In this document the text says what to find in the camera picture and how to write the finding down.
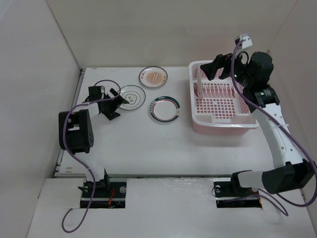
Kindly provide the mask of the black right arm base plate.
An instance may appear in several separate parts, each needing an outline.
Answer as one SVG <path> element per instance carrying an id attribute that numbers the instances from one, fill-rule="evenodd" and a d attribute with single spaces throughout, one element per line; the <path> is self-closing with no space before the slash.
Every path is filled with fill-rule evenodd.
<path id="1" fill-rule="evenodd" d="M 251 188 L 242 188 L 229 180 L 213 181 L 212 193 L 217 208 L 262 208 L 259 193 Z"/>

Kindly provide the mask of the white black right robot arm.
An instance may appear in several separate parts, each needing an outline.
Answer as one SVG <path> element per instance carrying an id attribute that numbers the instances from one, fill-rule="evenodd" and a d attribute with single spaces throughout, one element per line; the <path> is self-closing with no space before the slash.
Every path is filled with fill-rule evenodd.
<path id="1" fill-rule="evenodd" d="M 268 81 L 273 72 L 270 55 L 255 52 L 242 62 L 242 56 L 218 55 L 200 69 L 213 80 L 222 68 L 220 79 L 232 77 L 233 86 L 258 121 L 268 143 L 274 168 L 270 171 L 241 172 L 229 183 L 230 192 L 241 195 L 251 186 L 251 178 L 260 176 L 260 185 L 270 194 L 301 189 L 317 176 L 317 166 L 290 134 L 282 116 L 280 100 Z"/>

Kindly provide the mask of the white plate grey floral emblem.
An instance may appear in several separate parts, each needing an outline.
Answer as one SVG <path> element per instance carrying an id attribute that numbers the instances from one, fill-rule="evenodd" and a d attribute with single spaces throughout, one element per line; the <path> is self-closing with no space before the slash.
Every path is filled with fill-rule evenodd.
<path id="1" fill-rule="evenodd" d="M 120 95 L 128 101 L 128 104 L 122 103 L 120 108 L 126 111 L 132 111 L 140 108 L 146 99 L 145 91 L 136 85 L 127 85 L 121 88 Z"/>

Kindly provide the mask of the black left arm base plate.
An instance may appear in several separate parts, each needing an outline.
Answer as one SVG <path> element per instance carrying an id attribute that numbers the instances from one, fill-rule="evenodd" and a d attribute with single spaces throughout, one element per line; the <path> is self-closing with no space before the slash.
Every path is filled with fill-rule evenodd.
<path id="1" fill-rule="evenodd" d="M 80 208 L 87 208 L 91 199 L 92 186 L 92 182 L 86 181 L 78 187 L 82 192 Z M 127 182 L 125 181 L 111 181 L 108 187 L 97 182 L 90 208 L 123 209 L 125 208 L 126 191 Z"/>

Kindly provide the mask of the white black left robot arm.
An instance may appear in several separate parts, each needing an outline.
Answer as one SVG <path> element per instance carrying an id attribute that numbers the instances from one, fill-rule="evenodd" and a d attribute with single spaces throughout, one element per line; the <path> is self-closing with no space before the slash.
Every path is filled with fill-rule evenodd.
<path id="1" fill-rule="evenodd" d="M 106 170 L 89 155 L 95 142 L 91 116 L 102 114 L 113 120 L 120 116 L 116 110 L 127 103 L 121 90 L 111 88 L 106 94 L 101 86 L 91 86 L 89 96 L 82 103 L 58 114 L 60 148 L 85 168 L 86 182 L 80 188 L 83 193 L 95 192 L 104 197 L 111 190 Z"/>

